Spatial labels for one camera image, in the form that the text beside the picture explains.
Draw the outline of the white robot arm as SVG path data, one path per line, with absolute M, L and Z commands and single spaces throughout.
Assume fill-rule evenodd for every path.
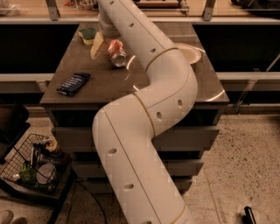
M 150 84 L 112 101 L 94 117 L 94 145 L 129 224 L 194 224 L 153 137 L 192 109 L 196 76 L 183 53 L 131 0 L 98 0 L 99 21 L 114 26 Z

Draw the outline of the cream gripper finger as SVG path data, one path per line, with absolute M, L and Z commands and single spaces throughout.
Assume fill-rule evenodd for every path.
M 90 50 L 90 56 L 92 60 L 95 60 L 99 56 L 104 43 L 104 36 L 100 31 L 98 31 L 94 37 L 94 42 Z

